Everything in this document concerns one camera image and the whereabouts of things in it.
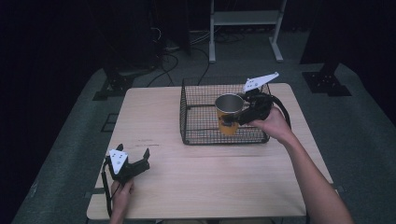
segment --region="hand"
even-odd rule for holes
[[[134,180],[130,179],[123,186],[119,181],[114,181],[111,185],[111,194],[113,201],[113,213],[110,223],[122,223],[128,211],[128,205],[134,191]]]
[[[266,120],[255,119],[248,125],[260,128],[262,131],[278,140],[281,144],[295,138],[282,112],[277,107],[272,107]]]

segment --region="white tag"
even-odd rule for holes
[[[118,174],[122,165],[128,158],[128,154],[123,151],[118,151],[116,149],[111,149],[110,151],[111,164],[113,165],[114,174]]]
[[[278,76],[279,73],[275,72],[271,75],[267,75],[263,77],[248,78],[247,83],[244,86],[244,92],[257,89]]]

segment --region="wooden table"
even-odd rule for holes
[[[290,113],[291,126],[330,183],[304,115],[288,84],[270,84]],[[286,149],[266,144],[186,146],[179,130],[180,87],[130,89],[108,148],[123,143],[129,162],[148,147],[150,169],[134,178],[127,218],[182,219],[305,216]],[[107,171],[111,185],[111,176]],[[96,188],[102,188],[99,176]],[[92,195],[90,219],[108,219],[105,194]]]

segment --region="shelf leg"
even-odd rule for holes
[[[215,51],[215,1],[210,3],[210,40],[209,40],[209,62],[216,62]]]
[[[276,61],[279,62],[279,63],[283,62],[283,57],[282,57],[282,54],[280,53],[280,50],[279,50],[279,47],[277,46],[276,41],[277,41],[277,37],[279,36],[280,26],[282,24],[283,15],[285,13],[286,2],[287,2],[287,0],[283,0],[282,1],[282,5],[280,7],[279,14],[277,15],[274,36],[269,38],[270,39],[271,48],[273,49],[273,52],[274,52],[275,57],[276,57]]]

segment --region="forearm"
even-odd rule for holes
[[[110,218],[110,224],[122,224],[124,220],[124,214],[119,211],[113,211]]]
[[[313,163],[300,141],[293,136],[283,145],[290,155],[306,209],[313,223],[353,223],[345,204]]]

